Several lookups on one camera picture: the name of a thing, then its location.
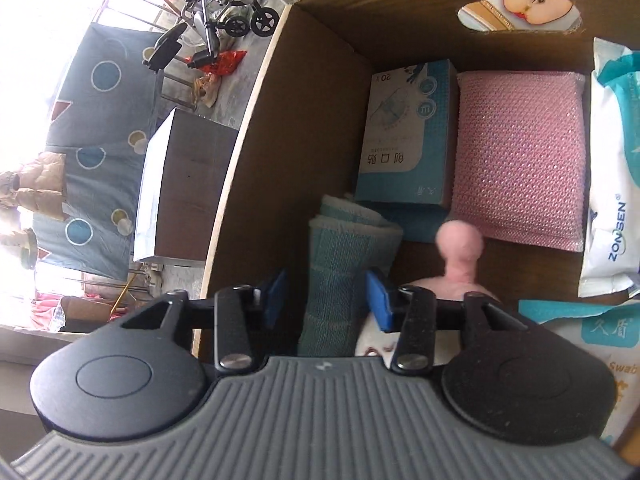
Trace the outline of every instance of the cardboard edge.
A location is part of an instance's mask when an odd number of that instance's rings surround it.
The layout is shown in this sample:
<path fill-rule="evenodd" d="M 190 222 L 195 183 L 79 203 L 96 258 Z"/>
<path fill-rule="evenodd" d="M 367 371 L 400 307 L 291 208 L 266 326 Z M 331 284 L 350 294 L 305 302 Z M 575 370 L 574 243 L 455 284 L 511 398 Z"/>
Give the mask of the cardboard edge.
<path fill-rule="evenodd" d="M 240 153 L 242 152 L 242 146 L 244 145 L 244 139 L 246 137 L 249 123 L 252 119 L 252 115 L 254 114 L 255 104 L 258 101 L 258 96 L 260 95 L 260 90 L 262 89 L 264 76 L 267 73 L 267 70 L 271 63 L 273 53 L 275 52 L 275 49 L 278 45 L 278 40 L 280 39 L 280 35 L 282 34 L 282 29 L 289 17 L 289 12 L 291 7 L 292 7 L 291 5 L 287 5 L 280 15 L 280 21 L 278 22 L 278 27 L 276 28 L 274 35 L 271 37 L 271 41 L 267 48 L 267 52 L 265 53 L 264 59 L 262 60 L 260 70 L 258 70 L 258 75 L 255 80 L 254 89 L 252 90 L 251 95 L 249 97 L 249 102 L 247 103 L 246 110 L 244 112 L 244 117 L 242 118 L 242 123 L 240 124 L 240 129 L 238 130 L 238 136 L 236 137 L 236 145 L 234 146 L 234 150 L 231 154 L 231 160 L 229 161 L 229 166 L 228 166 L 228 169 L 226 170 L 225 181 L 224 181 L 224 184 L 222 185 L 222 193 L 220 195 L 220 200 L 218 202 L 218 209 L 216 211 L 216 218 L 213 222 L 213 231 L 211 233 L 211 238 L 209 241 L 209 250 L 207 251 L 207 259 L 205 261 L 205 266 L 204 266 L 202 288 L 200 289 L 201 300 L 204 300 L 207 297 L 209 297 L 209 282 L 211 280 L 213 260 L 216 255 L 216 249 L 218 248 L 218 238 L 220 236 L 220 229 L 222 228 L 222 221 L 226 211 L 226 203 L 228 201 L 229 192 L 231 191 L 231 185 L 233 183 L 233 179 L 236 174 L 238 160 L 240 159 Z M 202 342 L 202 329 L 197 328 L 193 331 L 193 341 L 191 343 L 191 353 L 196 357 L 200 355 L 201 342 Z"/>

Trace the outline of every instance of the wet wipes pack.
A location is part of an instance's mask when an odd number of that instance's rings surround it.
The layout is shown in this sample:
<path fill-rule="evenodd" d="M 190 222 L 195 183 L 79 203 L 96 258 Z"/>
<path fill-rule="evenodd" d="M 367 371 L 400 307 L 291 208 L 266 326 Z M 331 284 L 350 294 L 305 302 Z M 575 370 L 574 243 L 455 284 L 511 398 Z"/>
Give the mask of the wet wipes pack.
<path fill-rule="evenodd" d="M 640 406 L 640 301 L 603 306 L 522 300 L 518 311 L 609 367 L 618 399 L 602 439 L 615 444 Z"/>
<path fill-rule="evenodd" d="M 640 52 L 596 38 L 591 189 L 578 295 L 640 285 Z"/>

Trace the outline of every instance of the cardboard box wall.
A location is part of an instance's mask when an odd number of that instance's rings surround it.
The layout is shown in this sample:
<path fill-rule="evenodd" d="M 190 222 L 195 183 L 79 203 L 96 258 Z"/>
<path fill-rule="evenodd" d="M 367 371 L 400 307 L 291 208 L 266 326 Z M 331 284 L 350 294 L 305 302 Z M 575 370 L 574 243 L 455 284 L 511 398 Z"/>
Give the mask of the cardboard box wall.
<path fill-rule="evenodd" d="M 291 294 L 280 327 L 292 333 L 300 328 L 307 224 L 323 194 L 342 196 L 354 189 L 373 73 L 449 58 L 459 72 L 588 74 L 594 36 L 640 48 L 635 0 L 573 0 L 583 24 L 572 33 L 469 30 L 456 13 L 474 1 L 300 0 L 287 7 L 223 186 L 203 297 L 223 286 L 257 283 L 287 267 Z M 486 240 L 478 280 L 511 306 L 523 298 L 575 301 L 581 264 L 580 253 Z M 440 272 L 433 245 L 406 242 L 392 278 L 402 283 Z"/>

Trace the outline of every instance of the blue curtain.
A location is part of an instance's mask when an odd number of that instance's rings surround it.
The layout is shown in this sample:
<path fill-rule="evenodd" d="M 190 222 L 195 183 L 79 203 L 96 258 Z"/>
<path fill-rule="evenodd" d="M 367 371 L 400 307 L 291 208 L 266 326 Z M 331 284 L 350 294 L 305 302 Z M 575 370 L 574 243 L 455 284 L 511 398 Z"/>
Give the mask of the blue curtain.
<path fill-rule="evenodd" d="M 53 107 L 46 150 L 66 154 L 69 215 L 34 215 L 45 261 L 125 280 L 162 73 L 142 65 L 160 34 L 91 24 Z"/>

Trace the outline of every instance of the cartoon face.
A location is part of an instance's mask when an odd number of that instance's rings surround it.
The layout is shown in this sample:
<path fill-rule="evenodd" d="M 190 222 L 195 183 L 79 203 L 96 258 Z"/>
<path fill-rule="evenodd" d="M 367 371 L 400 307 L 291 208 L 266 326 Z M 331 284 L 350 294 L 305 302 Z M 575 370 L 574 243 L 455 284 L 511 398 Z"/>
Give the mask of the cartoon face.
<path fill-rule="evenodd" d="M 574 6 L 569 0 L 502 0 L 504 8 L 531 25 L 562 18 Z"/>

